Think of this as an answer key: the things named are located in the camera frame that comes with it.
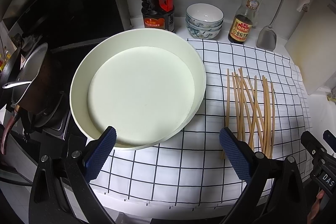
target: bolt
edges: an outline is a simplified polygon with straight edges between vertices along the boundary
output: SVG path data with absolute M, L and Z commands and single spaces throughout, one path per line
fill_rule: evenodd
M 256 152 L 255 156 L 259 159 L 262 159 L 264 157 L 264 154 L 261 152 Z
M 295 159 L 292 156 L 288 156 L 287 160 L 291 163 L 295 162 Z
M 75 159 L 78 158 L 81 155 L 81 152 L 76 150 L 74 152 L 72 152 L 71 156 Z
M 44 156 L 41 157 L 41 162 L 45 162 L 47 159 L 48 159 L 48 156 L 44 155 Z

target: metal spatula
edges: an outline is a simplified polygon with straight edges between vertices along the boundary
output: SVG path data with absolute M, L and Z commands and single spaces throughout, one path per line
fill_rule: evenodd
M 275 33 L 272 25 L 275 19 L 277 18 L 277 15 L 281 9 L 281 6 L 283 4 L 284 0 L 280 1 L 279 7 L 273 17 L 273 20 L 271 21 L 270 25 L 265 26 L 261 29 L 258 40 L 257 40 L 257 47 L 263 48 L 268 51 L 273 51 L 275 49 L 275 46 L 277 44 L 277 34 Z

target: checkered tablecloth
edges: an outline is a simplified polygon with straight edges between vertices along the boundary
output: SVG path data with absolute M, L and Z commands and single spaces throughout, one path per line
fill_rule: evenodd
M 312 166 L 310 155 L 300 144 L 300 136 L 310 130 L 311 121 L 299 68 L 289 58 L 258 48 L 197 39 L 188 42 L 202 57 L 207 74 L 206 92 L 197 114 L 181 132 L 154 147 L 113 150 L 98 178 L 90 182 L 91 187 L 117 199 L 144 206 L 160 204 L 167 209 L 234 204 L 246 183 L 238 179 L 229 160 L 221 160 L 218 135 L 224 127 L 226 111 L 226 69 L 238 73 L 240 67 L 244 76 L 250 76 L 253 85 L 257 76 L 262 112 L 261 78 L 265 75 L 273 82 L 276 99 L 273 158 L 293 155 L 302 178 L 307 178 Z M 228 126 L 236 132 L 232 80 L 230 87 Z M 260 150 L 257 135 L 254 134 L 255 151 Z M 271 184 L 269 180 L 263 195 L 269 194 Z

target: black cable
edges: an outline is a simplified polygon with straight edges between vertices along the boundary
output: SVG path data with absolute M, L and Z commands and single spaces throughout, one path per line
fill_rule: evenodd
M 3 49 L 3 43 L 2 43 L 2 39 L 1 39 L 1 34 L 0 34 L 0 41 L 1 41 L 1 46 L 2 46 L 3 58 L 5 60 L 6 59 L 6 55 L 5 55 L 5 50 Z

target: metal spoon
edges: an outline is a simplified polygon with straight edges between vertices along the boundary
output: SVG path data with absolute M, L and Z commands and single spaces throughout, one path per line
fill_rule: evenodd
M 279 7 L 273 17 L 273 20 L 271 21 L 270 25 L 265 26 L 261 29 L 258 40 L 257 40 L 257 47 L 263 48 L 268 51 L 274 51 L 275 46 L 277 44 L 277 34 L 275 33 L 273 29 L 273 22 L 277 18 L 277 15 L 281 9 L 281 6 L 283 4 L 284 0 L 280 1 Z
M 31 81 L 14 81 L 14 82 L 8 82 L 2 86 L 3 89 L 10 89 L 18 85 L 26 85 L 30 84 Z

